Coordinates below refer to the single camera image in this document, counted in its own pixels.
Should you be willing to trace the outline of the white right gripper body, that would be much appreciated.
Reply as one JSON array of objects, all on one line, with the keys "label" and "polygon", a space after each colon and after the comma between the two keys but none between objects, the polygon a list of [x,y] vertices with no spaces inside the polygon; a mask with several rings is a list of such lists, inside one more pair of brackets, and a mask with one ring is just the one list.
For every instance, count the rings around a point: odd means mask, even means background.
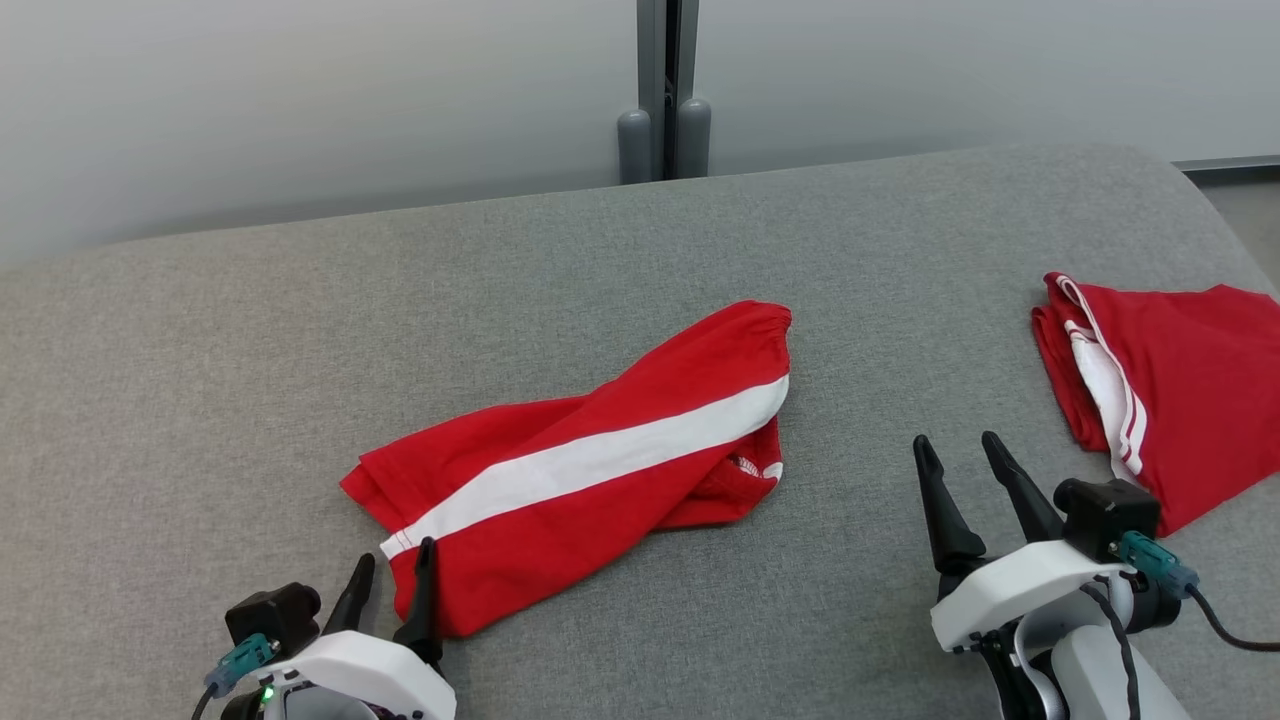
[{"label": "white right gripper body", "polygon": [[1027,614],[1062,598],[1094,577],[1120,578],[1130,568],[1096,562],[1064,539],[1029,543],[972,569],[931,610],[938,646],[952,652]]}]

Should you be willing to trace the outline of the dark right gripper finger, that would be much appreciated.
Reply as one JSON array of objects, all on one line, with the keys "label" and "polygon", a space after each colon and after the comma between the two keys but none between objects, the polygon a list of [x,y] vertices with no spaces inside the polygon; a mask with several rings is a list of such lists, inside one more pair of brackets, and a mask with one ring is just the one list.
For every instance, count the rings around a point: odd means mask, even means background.
[{"label": "dark right gripper finger", "polygon": [[1010,454],[997,433],[984,430],[982,447],[996,480],[1006,489],[1027,543],[1060,541],[1064,520]]},{"label": "dark right gripper finger", "polygon": [[929,438],[914,438],[922,507],[934,569],[941,577],[964,578],[986,561],[986,543],[966,524],[945,483],[945,468]]}]

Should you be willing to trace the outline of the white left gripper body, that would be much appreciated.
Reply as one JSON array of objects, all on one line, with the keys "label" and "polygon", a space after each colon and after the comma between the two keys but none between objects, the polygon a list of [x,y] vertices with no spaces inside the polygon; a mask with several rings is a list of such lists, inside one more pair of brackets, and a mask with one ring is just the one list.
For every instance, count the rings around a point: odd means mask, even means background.
[{"label": "white left gripper body", "polygon": [[261,719],[453,719],[454,689],[412,651],[361,632],[321,635],[253,673]]}]

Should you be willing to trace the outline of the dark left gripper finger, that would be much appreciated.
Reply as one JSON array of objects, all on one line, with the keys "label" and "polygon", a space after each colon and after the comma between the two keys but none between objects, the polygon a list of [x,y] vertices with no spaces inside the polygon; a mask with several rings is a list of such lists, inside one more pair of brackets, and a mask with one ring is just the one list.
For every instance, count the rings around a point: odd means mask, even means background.
[{"label": "dark left gripper finger", "polygon": [[392,641],[412,651],[429,667],[439,667],[443,642],[436,629],[436,542],[425,537],[413,565],[413,594],[404,621]]},{"label": "dark left gripper finger", "polygon": [[364,610],[372,593],[376,569],[378,564],[372,553],[360,556],[346,588],[340,592],[321,629],[323,635],[360,630]]}]

